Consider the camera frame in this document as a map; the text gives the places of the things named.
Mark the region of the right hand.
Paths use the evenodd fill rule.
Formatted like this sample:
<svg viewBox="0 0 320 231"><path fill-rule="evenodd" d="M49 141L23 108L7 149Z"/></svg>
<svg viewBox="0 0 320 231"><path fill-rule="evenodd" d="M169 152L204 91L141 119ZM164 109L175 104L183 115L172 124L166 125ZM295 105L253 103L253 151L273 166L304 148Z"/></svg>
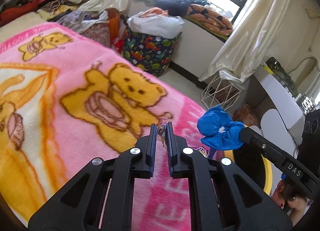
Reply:
<svg viewBox="0 0 320 231"><path fill-rule="evenodd" d="M304 216L307 210L310 208L310 206L313 203L313 200L309 200L306 197L301 197L298 195L289 198L284 198L283 193L285 188L286 182L284 180L280 180L271 197L272 200L274 200L274 202L281 209L284 209L285 205L289 206L291 210L289 217L292 221L293 226L295 226L301 220L301 218Z"/></svg>

